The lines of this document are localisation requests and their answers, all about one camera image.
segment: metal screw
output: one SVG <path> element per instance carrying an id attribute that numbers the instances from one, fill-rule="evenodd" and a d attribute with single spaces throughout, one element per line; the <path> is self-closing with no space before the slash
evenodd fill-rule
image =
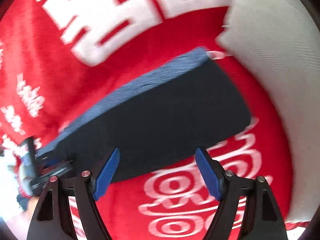
<path id="1" fill-rule="evenodd" d="M 52 177 L 50 178 L 50 182 L 56 182 L 57 179 L 58 179 L 57 176 L 52 176 Z"/>
<path id="2" fill-rule="evenodd" d="M 227 171 L 226 171 L 226 175 L 227 175 L 228 177 L 232 177 L 232 176 L 234 175 L 234 173 L 233 173 L 232 171 L 230 171 L 230 170 L 227 170 Z"/>
<path id="3" fill-rule="evenodd" d="M 90 171 L 83 171 L 82 173 L 81 173 L 81 176 L 82 177 L 88 177 L 90 175 Z"/>
<path id="4" fill-rule="evenodd" d="M 266 179 L 263 176 L 258 176 L 257 179 L 258 179 L 259 182 L 265 182 L 266 181 Z"/>

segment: silver bolt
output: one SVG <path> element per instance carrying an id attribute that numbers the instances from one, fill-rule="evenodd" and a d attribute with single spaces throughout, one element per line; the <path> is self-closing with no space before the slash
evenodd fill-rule
<path id="1" fill-rule="evenodd" d="M 257 179 L 258 179 L 259 182 L 265 182 L 266 181 L 266 179 L 263 176 L 258 176 Z"/>
<path id="2" fill-rule="evenodd" d="M 227 175 L 228 177 L 232 177 L 232 176 L 234 175 L 234 173 L 233 173 L 232 171 L 230 171 L 230 170 L 227 170 L 227 171 L 226 171 L 226 175 Z"/>
<path id="3" fill-rule="evenodd" d="M 88 177 L 90 175 L 90 171 L 83 171 L 82 173 L 81 173 L 81 176 L 82 177 Z"/>
<path id="4" fill-rule="evenodd" d="M 56 182 L 57 179 L 58 179 L 57 176 L 52 176 L 52 177 L 50 178 L 50 182 Z"/>

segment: blue gripper pad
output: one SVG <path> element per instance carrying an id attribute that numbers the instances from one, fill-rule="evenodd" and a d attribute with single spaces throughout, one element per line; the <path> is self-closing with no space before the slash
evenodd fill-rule
<path id="1" fill-rule="evenodd" d="M 113 175 L 115 174 L 116 168 L 120 161 L 120 151 L 118 148 L 114 149 L 107 163 L 102 168 L 99 176 L 96 179 L 96 190 L 93 193 L 95 201 L 106 193 L 106 190 L 111 182 Z"/>
<path id="2" fill-rule="evenodd" d="M 197 148 L 196 150 L 196 163 L 210 195 L 214 196 L 216 200 L 220 201 L 222 193 L 219 190 L 218 177 L 212 170 L 208 160 L 200 148 Z"/>

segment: gray fabric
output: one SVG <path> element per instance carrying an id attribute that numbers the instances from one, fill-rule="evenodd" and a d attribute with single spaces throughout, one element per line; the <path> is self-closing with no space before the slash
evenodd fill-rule
<path id="1" fill-rule="evenodd" d="M 235 0 L 218 37 L 268 91 L 292 153 L 287 221 L 308 221 L 320 203 L 320 33 L 300 0 Z"/>
<path id="2" fill-rule="evenodd" d="M 78 117 L 46 147 L 37 150 L 36 156 L 41 156 L 46 152 L 54 150 L 57 144 L 68 135 L 111 108 L 199 67 L 207 58 L 208 56 L 203 48 L 196 48 L 123 85 Z"/>

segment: blue fabric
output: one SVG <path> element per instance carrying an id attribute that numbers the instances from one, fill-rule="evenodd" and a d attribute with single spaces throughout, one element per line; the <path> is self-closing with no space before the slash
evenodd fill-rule
<path id="1" fill-rule="evenodd" d="M 222 193 L 219 190 L 219 180 L 200 148 L 196 150 L 196 163 L 210 195 L 214 196 L 216 200 L 219 201 L 222 196 Z"/>
<path id="2" fill-rule="evenodd" d="M 38 157 L 54 150 L 57 144 L 68 135 L 113 107 L 199 67 L 207 59 L 205 50 L 203 48 L 196 48 L 123 85 L 78 117 L 55 140 L 37 150 L 36 156 Z"/>
<path id="3" fill-rule="evenodd" d="M 98 201 L 100 197 L 104 196 L 107 188 L 110 185 L 111 179 L 115 174 L 120 161 L 120 151 L 116 148 L 110 158 L 108 159 L 106 165 L 104 165 L 99 176 L 96 179 L 96 190 L 93 193 L 93 198 Z"/>

